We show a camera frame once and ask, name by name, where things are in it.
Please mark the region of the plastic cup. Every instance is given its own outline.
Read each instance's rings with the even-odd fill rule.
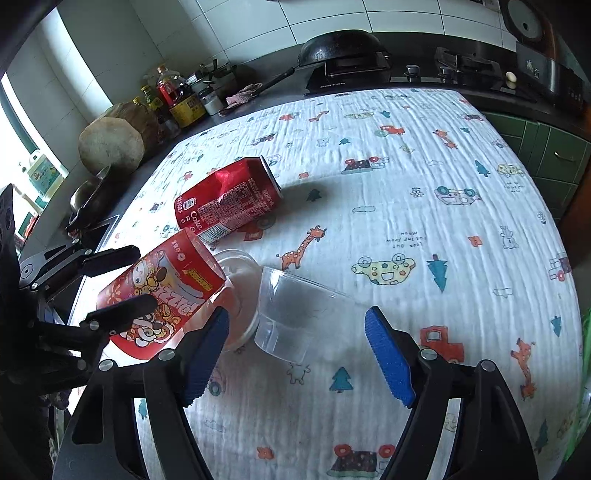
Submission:
[[[293,364],[322,355],[325,341],[346,332],[334,325],[363,322],[367,307],[323,285],[264,267],[255,322],[255,343],[266,353]]]

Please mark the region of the screw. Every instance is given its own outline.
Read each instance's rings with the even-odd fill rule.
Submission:
[[[99,363],[99,370],[101,372],[109,371],[109,370],[111,370],[111,368],[113,368],[113,365],[114,365],[113,360],[109,360],[109,359],[103,360],[101,363]]]
[[[425,348],[421,350],[421,356],[425,360],[435,360],[437,358],[437,352],[435,350],[431,350],[430,348]]]
[[[162,360],[163,362],[167,362],[174,358],[174,350],[167,348],[166,350],[162,350],[158,354],[158,359]]]
[[[494,372],[496,370],[495,363],[490,360],[483,360],[480,366],[483,370],[486,370],[487,372]]]

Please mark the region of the cabinet handle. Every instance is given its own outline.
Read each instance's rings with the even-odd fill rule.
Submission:
[[[556,156],[556,158],[558,158],[559,160],[569,161],[569,162],[572,162],[572,163],[574,163],[574,162],[575,162],[575,160],[574,160],[574,159],[572,159],[572,158],[566,158],[566,157],[562,157],[562,156],[560,156],[560,155],[558,154],[558,152],[554,152],[554,155],[555,155],[555,156]]]

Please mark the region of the blue gripper pad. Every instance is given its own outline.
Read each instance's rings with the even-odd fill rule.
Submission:
[[[230,319],[228,312],[223,308],[214,310],[207,323],[213,322],[201,344],[189,360],[185,373],[185,389],[182,393],[182,400],[185,406],[193,403],[193,400],[201,397],[212,376],[213,368],[217,359],[222,353],[223,344],[228,338],[230,331]]]
[[[380,317],[383,315],[375,307],[365,313],[365,336],[374,351],[390,392],[401,400],[405,407],[410,408],[416,398],[411,383],[410,367]]]

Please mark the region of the red coke can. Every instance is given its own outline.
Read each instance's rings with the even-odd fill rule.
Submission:
[[[283,198],[267,162],[247,157],[220,168],[174,202],[179,227],[210,244],[273,210]]]

